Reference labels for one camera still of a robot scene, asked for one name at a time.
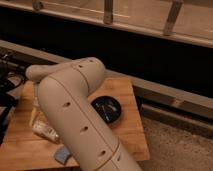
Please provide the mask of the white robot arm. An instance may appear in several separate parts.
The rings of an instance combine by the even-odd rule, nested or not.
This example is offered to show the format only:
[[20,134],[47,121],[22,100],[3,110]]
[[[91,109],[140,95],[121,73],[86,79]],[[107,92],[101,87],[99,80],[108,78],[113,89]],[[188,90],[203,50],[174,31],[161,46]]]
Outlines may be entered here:
[[31,65],[26,76],[36,85],[41,111],[82,171],[142,171],[88,101],[105,77],[95,57],[55,65]]

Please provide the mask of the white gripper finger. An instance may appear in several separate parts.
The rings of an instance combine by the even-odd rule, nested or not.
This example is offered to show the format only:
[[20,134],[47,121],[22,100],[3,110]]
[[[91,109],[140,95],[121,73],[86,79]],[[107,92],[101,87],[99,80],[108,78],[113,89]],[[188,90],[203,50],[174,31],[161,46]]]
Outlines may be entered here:
[[34,101],[33,101],[33,109],[31,111],[31,117],[30,117],[30,121],[29,121],[29,126],[32,127],[38,114],[39,114],[39,111],[40,111],[40,106],[39,106],[39,103],[38,103],[38,98],[37,97],[34,97]]

